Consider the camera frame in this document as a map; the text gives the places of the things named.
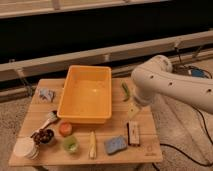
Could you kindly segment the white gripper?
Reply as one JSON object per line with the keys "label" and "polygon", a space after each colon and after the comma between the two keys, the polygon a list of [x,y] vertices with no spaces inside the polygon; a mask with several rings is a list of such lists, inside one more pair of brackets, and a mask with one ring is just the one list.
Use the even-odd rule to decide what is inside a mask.
{"label": "white gripper", "polygon": [[[147,94],[135,94],[134,98],[141,106],[147,106],[151,103],[151,96]],[[141,107],[135,103],[131,103],[129,105],[129,110],[127,112],[128,117],[132,119],[139,111],[141,110]]]}

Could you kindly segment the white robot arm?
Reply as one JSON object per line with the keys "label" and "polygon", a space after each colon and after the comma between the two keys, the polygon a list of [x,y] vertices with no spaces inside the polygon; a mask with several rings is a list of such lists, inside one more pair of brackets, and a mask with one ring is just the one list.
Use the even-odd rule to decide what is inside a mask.
{"label": "white robot arm", "polygon": [[172,63],[156,55],[135,67],[131,73],[133,97],[141,106],[162,94],[213,114],[213,79],[184,76],[172,72]]}

